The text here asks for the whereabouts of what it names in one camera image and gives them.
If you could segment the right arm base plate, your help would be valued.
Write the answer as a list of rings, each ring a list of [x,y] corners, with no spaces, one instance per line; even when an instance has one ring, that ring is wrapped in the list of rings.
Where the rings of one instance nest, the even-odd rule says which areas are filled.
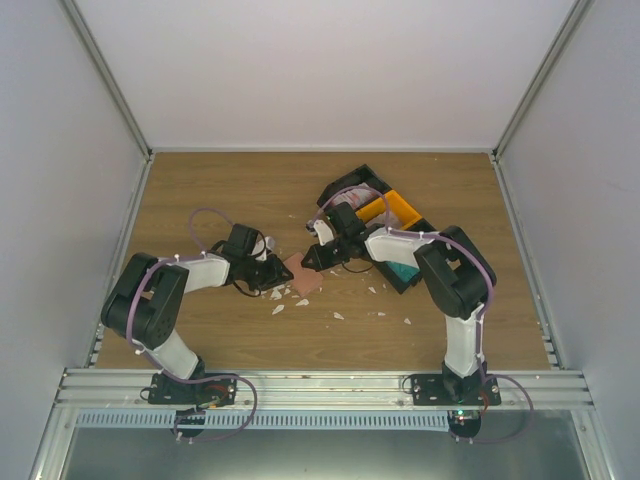
[[[478,371],[460,378],[453,373],[423,373],[408,377],[408,391],[415,406],[498,406],[502,403],[497,381]]]

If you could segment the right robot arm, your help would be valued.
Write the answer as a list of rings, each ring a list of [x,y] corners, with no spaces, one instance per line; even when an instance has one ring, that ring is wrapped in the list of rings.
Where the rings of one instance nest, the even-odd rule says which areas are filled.
[[[420,271],[433,304],[444,315],[446,352],[443,393],[451,403],[474,398],[486,378],[484,317],[494,297],[496,275],[464,230],[407,231],[390,225],[366,225],[343,202],[307,222],[317,242],[302,260],[315,271],[353,259],[396,263]]]

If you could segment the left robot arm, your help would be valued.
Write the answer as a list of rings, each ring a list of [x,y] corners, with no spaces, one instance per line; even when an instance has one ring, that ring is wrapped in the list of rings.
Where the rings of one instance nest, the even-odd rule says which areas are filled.
[[[101,323],[172,379],[171,391],[181,402],[196,403],[205,395],[206,380],[201,358],[176,330],[184,295],[232,286],[253,298],[292,281],[274,248],[272,237],[235,224],[227,239],[192,257],[137,253],[107,296]]]

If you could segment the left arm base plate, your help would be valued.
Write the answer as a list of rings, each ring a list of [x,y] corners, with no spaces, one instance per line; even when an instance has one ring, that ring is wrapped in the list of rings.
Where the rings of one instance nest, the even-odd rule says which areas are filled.
[[[216,408],[234,404],[236,387],[236,378],[188,384],[173,380],[166,374],[154,374],[151,384],[140,391],[140,398],[151,405]]]

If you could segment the pink card holder wallet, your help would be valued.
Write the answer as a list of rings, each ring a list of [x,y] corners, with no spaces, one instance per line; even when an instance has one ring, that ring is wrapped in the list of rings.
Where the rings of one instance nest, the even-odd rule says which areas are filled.
[[[284,265],[293,274],[291,286],[301,297],[306,297],[321,287],[323,276],[319,272],[303,267],[303,258],[301,252],[296,252],[284,261]]]

